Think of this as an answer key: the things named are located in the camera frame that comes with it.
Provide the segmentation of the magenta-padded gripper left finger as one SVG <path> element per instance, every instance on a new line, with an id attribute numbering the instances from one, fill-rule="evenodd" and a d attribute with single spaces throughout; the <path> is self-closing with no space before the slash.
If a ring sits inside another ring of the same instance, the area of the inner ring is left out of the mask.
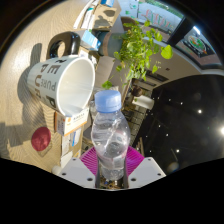
<path id="1" fill-rule="evenodd" d="M 60 165 L 52 173 L 84 188 L 95 188 L 99 179 L 98 159 L 95 148 L 88 149 L 80 157 L 71 152 L 61 158 Z"/>

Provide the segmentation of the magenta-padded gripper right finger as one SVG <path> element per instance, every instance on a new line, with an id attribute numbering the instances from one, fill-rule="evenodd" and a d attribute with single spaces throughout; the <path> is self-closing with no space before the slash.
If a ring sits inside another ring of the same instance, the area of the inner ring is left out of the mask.
<path id="1" fill-rule="evenodd" d="M 125 161 L 125 187 L 134 189 L 165 177 L 166 174 L 152 157 L 144 157 L 132 147 L 128 148 Z"/>

